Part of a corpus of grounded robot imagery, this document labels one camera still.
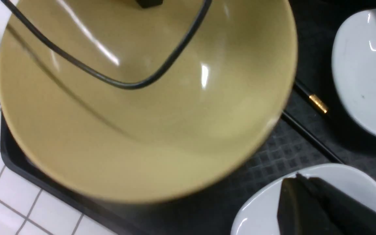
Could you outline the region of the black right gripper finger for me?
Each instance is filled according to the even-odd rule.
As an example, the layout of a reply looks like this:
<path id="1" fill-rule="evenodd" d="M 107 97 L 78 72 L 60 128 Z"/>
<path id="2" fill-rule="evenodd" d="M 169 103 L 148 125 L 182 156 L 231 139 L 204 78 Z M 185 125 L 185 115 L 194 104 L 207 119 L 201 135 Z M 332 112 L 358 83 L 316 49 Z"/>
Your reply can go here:
<path id="1" fill-rule="evenodd" d="M 376 211 L 299 173 L 282 180 L 276 218 L 281 235 L 376 235 Z"/>

